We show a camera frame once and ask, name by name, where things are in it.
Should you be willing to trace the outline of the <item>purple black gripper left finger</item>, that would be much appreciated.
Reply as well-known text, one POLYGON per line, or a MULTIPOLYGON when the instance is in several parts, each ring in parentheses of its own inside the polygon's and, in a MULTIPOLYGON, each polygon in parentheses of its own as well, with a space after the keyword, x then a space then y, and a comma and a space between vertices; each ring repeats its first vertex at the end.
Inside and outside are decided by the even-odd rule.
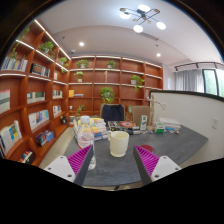
POLYGON ((68 157, 57 157, 45 168, 45 171, 82 186, 92 156, 93 146, 89 145, 68 157))

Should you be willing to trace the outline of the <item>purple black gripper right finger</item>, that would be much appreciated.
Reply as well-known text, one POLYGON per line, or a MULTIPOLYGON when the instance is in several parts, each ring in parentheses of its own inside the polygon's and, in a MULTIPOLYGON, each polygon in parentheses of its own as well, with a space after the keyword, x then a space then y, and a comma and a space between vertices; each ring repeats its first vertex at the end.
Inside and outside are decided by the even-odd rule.
POLYGON ((141 146, 134 146, 133 155, 144 185, 180 170, 168 156, 159 157, 141 146))

